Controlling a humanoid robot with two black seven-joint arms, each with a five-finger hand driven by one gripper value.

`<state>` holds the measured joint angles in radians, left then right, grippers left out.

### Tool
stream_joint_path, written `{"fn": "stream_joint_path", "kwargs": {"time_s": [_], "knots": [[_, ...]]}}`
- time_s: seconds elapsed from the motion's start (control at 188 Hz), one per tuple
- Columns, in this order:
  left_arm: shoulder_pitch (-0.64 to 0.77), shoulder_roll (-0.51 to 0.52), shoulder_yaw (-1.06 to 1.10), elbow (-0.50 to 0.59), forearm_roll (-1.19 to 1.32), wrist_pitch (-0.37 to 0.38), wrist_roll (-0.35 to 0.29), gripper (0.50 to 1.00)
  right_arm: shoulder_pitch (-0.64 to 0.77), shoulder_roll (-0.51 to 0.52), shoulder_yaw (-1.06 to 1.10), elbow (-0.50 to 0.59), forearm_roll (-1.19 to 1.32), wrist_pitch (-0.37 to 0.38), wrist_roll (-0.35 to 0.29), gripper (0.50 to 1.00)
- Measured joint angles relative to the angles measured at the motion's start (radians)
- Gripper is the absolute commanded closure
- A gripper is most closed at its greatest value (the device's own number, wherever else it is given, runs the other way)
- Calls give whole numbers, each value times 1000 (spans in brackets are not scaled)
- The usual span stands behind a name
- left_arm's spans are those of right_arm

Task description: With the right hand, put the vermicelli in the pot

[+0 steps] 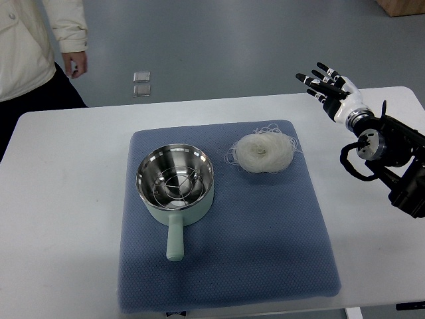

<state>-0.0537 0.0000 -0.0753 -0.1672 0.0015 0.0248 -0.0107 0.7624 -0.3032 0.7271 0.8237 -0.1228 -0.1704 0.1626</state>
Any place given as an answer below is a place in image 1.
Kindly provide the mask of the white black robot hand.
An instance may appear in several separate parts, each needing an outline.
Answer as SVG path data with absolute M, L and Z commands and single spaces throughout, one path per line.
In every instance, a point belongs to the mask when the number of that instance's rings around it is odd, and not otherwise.
M 307 93 L 321 103 L 331 120 L 352 130 L 355 118 L 373 115 L 349 78 L 322 62 L 318 62 L 317 67 L 319 70 L 311 71 L 313 76 L 297 73 L 296 78 L 307 86 Z

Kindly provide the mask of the bystander bare hand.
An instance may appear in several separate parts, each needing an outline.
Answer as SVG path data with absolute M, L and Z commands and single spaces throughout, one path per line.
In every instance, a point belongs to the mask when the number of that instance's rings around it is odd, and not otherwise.
M 85 51 L 62 53 L 65 74 L 67 77 L 75 79 L 88 71 L 88 58 Z

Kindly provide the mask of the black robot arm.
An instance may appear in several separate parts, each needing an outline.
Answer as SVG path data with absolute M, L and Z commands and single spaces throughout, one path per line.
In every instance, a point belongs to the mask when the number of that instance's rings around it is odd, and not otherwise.
M 393 206 L 413 218 L 424 217 L 424 136 L 386 115 L 386 101 L 381 116 L 359 108 L 346 121 L 357 141 L 342 148 L 340 162 L 345 170 L 361 181 L 381 180 L 389 189 Z M 372 175 L 359 173 L 349 161 L 355 150 Z

